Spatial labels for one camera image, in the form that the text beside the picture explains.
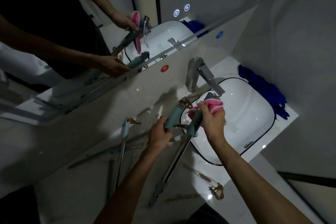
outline faucet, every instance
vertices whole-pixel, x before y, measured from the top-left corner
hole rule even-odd
[[[212,87],[219,97],[225,93],[222,87],[215,82],[213,74],[204,63],[204,60],[200,57],[192,58],[188,63],[185,85],[187,86],[189,92],[194,93],[196,91],[196,84],[199,75],[201,75],[206,83]]]

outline blue cloth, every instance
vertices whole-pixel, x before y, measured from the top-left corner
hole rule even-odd
[[[189,21],[189,22],[186,22],[186,21],[182,21],[182,23],[184,25],[187,26],[188,29],[190,29],[194,34],[198,31],[200,31],[201,29],[204,29],[205,28],[205,25],[203,23],[200,23],[198,21]],[[197,36],[197,38],[200,38],[202,35],[205,35],[207,34],[209,31],[204,31],[202,34],[199,34]]]
[[[266,82],[260,75],[255,74],[251,69],[242,65],[238,66],[239,76],[249,81],[249,85],[262,95],[273,108],[275,114],[287,120],[289,114],[285,111],[287,103],[285,96],[279,91],[277,86]]]

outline illuminated icon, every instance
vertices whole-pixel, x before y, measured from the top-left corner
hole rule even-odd
[[[179,14],[180,14],[180,10],[179,10],[179,9],[176,9],[176,10],[174,11],[174,17],[177,17]]]
[[[186,12],[189,10],[189,8],[190,8],[190,5],[189,5],[189,4],[187,4],[187,5],[184,6],[184,10],[185,10]]]

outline pink cloth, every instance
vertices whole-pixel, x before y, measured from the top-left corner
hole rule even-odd
[[[223,102],[216,98],[208,98],[204,101],[204,103],[208,106],[208,109],[211,113],[215,113],[221,109],[223,109]],[[193,119],[195,112],[199,109],[198,106],[194,106],[192,109],[190,109],[187,114],[190,119]]]
[[[134,11],[131,15],[131,21],[134,22],[137,26],[140,25],[140,14],[138,11]],[[138,52],[138,54],[141,53],[141,43],[140,43],[140,35],[138,35],[135,39],[134,42],[136,51]]]

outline sink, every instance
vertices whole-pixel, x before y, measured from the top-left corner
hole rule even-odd
[[[220,97],[225,109],[224,135],[228,143],[242,155],[271,129],[275,113],[266,99],[246,81],[240,78],[227,78],[219,85],[225,90]],[[196,106],[207,94],[208,92],[203,94],[192,105]],[[180,124],[190,123],[187,111],[185,109],[182,112]],[[208,163],[221,165],[202,127],[198,130],[198,136],[192,138],[191,144]]]

